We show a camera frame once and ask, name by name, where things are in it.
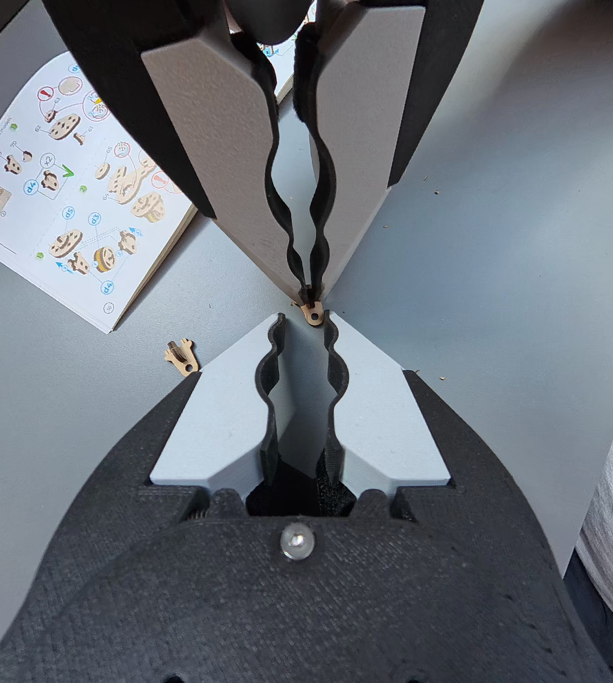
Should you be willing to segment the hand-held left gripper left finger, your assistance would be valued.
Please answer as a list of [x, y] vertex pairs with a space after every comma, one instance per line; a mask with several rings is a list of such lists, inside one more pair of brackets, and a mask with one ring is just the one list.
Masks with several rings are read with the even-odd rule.
[[203, 368], [152, 484], [232, 489], [246, 502], [265, 480], [287, 427], [285, 322], [270, 315]]

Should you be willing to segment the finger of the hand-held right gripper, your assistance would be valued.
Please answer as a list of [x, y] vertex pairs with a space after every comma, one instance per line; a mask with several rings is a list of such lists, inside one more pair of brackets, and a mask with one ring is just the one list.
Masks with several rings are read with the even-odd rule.
[[292, 216], [272, 180], [275, 73], [227, 24], [145, 51], [148, 75], [221, 230], [294, 301], [309, 302]]
[[298, 37], [295, 109], [311, 135], [318, 184], [310, 213], [313, 298], [322, 300], [384, 202], [422, 5], [319, 5]]

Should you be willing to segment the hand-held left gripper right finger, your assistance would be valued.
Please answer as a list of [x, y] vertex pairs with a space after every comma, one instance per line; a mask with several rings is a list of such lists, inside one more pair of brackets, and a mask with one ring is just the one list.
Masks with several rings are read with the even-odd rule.
[[451, 475], [402, 366], [336, 313], [324, 318], [328, 382], [326, 480], [355, 499], [394, 498], [398, 488], [436, 487]]

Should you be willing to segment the small wooden puzzle piece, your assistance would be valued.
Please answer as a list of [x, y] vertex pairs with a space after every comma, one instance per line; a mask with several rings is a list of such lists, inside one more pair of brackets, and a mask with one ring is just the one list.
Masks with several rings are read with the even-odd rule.
[[320, 300], [317, 299], [315, 290], [311, 284], [306, 285], [303, 292], [303, 305], [300, 307], [304, 317], [312, 327], [319, 327], [324, 321], [324, 310]]

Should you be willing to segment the small wooden piece with peg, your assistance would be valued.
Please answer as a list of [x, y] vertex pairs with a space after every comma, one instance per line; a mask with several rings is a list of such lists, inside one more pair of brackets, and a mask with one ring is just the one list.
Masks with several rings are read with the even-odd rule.
[[200, 370], [199, 362], [194, 353], [194, 342], [191, 339], [184, 338], [179, 344], [174, 341], [168, 342], [164, 359], [172, 363], [184, 377]]

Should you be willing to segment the open assembly instruction booklet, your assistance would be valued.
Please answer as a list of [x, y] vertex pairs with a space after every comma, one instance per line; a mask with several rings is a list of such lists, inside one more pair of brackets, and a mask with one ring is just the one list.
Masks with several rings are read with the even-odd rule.
[[0, 118], [0, 262], [104, 333], [196, 213], [70, 52]]

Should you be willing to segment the person's dark pants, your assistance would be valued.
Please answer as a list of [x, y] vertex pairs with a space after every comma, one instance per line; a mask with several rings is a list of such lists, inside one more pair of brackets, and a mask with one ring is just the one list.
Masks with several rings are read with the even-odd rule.
[[567, 565], [564, 585], [585, 630], [613, 672], [613, 611], [594, 587], [576, 551]]

